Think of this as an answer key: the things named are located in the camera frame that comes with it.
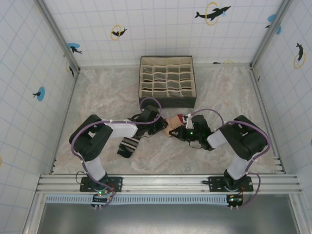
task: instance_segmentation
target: floor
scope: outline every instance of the floor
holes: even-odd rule
[[[46,204],[39,234],[298,234],[287,195],[259,195],[250,205]]]
[[[163,117],[212,108],[219,111],[225,120],[245,115],[265,130],[248,67],[195,66],[194,70],[197,89],[195,108],[165,109]],[[138,67],[81,71],[60,139],[54,174],[75,174],[82,170],[80,161],[70,152],[68,139],[89,115],[121,120],[140,112],[138,73]],[[220,126],[216,114],[201,114],[211,129]],[[187,142],[168,138],[160,132],[151,138],[143,138],[132,157],[126,159],[117,154],[120,142],[119,138],[109,140],[100,154],[108,174],[222,174],[230,165],[234,153],[228,144],[212,152],[192,149]],[[275,173],[273,152],[269,151],[261,157],[250,171]]]

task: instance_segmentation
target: small figure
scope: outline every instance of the small figure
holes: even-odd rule
[[[297,43],[296,47],[299,47],[299,57],[298,57],[298,62],[301,60],[302,56],[303,56],[303,47],[302,45],[299,45],[299,43]]]
[[[74,71],[72,70],[71,67],[69,67],[69,70],[72,72],[73,77],[75,77],[75,76],[74,76]]]
[[[73,53],[74,53],[74,52],[77,52],[77,53],[82,54],[82,51],[78,51],[78,50],[76,49],[76,47],[71,46],[70,48],[72,49]]]
[[[218,17],[218,16],[226,16],[225,12],[230,8],[231,6],[226,6],[226,7],[223,7],[221,9],[219,8],[215,8],[213,11],[213,13],[210,13],[210,14],[207,14],[207,15],[201,15],[198,11],[196,12],[196,16],[195,18],[197,17],[201,17],[203,19],[210,19],[210,21],[213,21],[214,18]]]
[[[40,96],[41,95],[41,92],[37,92],[37,93],[35,93],[35,94],[33,94],[34,95],[34,98],[35,98],[35,96]]]
[[[124,33],[125,33],[125,31],[126,31],[127,29],[126,28],[123,28],[123,31],[120,33],[120,35],[119,35],[119,31],[117,31],[117,32],[112,32],[115,36],[117,36],[117,37],[120,37],[120,36],[122,36]]]

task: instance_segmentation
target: fabric organizer box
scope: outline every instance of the fabric organizer box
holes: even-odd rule
[[[192,56],[141,57],[139,76],[139,101],[145,97],[156,98],[162,108],[194,108],[196,85]],[[142,107],[158,107],[146,100]]]

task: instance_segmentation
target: black cable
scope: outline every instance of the black cable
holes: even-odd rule
[[[144,138],[144,137],[146,137],[146,138],[150,138],[150,137],[152,137],[153,135],[150,135],[150,136],[141,136],[141,138]]]
[[[78,173],[79,173],[79,172],[86,174],[86,173],[83,172],[83,171],[78,171],[78,172],[76,173],[76,182],[77,182],[77,184],[81,184],[81,183],[79,183],[79,182],[77,181],[77,176],[78,176]]]
[[[192,149],[202,149],[203,147],[200,147],[200,148],[198,148],[198,147],[192,147],[191,146],[191,142],[189,142],[189,146],[192,148]]]

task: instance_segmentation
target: beige fabric divider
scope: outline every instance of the beige fabric divider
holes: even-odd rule
[[[139,97],[196,97],[191,57],[142,57]]]

